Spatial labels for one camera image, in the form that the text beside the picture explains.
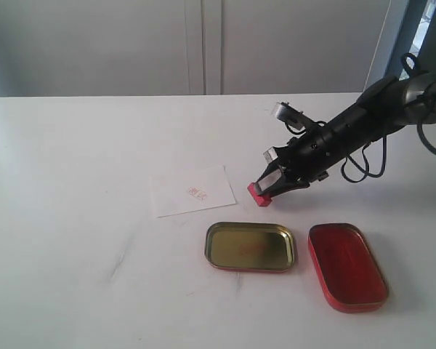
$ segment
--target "paper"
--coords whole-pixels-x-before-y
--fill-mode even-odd
[[[151,177],[150,192],[155,217],[235,204],[223,166]]]

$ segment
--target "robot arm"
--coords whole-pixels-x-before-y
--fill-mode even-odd
[[[407,57],[412,59],[413,68],[406,65]],[[388,76],[379,80],[328,123],[315,122],[288,103],[278,103],[274,116],[296,137],[287,146],[271,147],[264,153],[268,166],[249,186],[257,203],[267,206],[273,196],[308,188],[310,183],[326,179],[326,170],[343,159],[351,160],[364,174],[363,179],[381,177],[386,164],[387,135],[406,125],[417,125],[421,141],[436,154],[422,129],[423,124],[436,124],[436,74],[421,71],[418,60],[410,54],[403,56],[403,64],[409,79],[399,81],[395,76]],[[367,161],[363,169],[350,154],[380,139],[384,147],[383,165],[378,174],[372,174]],[[358,182],[345,175],[344,166],[342,173],[350,182]]]

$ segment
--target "white table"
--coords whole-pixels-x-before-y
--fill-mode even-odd
[[[389,138],[379,180],[338,165],[267,208],[246,190],[289,139],[275,102],[328,120],[357,95],[0,99],[0,348],[436,348],[436,157],[413,127]],[[381,144],[368,153],[374,171]],[[238,204],[153,218],[150,174],[215,164]],[[299,264],[212,268],[218,221],[287,226]],[[391,288],[381,310],[325,301],[307,251],[323,222],[365,233]]]

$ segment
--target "red tin lid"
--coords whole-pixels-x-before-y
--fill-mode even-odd
[[[344,313],[380,308],[388,288],[363,234],[353,225],[316,225],[308,238],[318,279],[328,303]]]

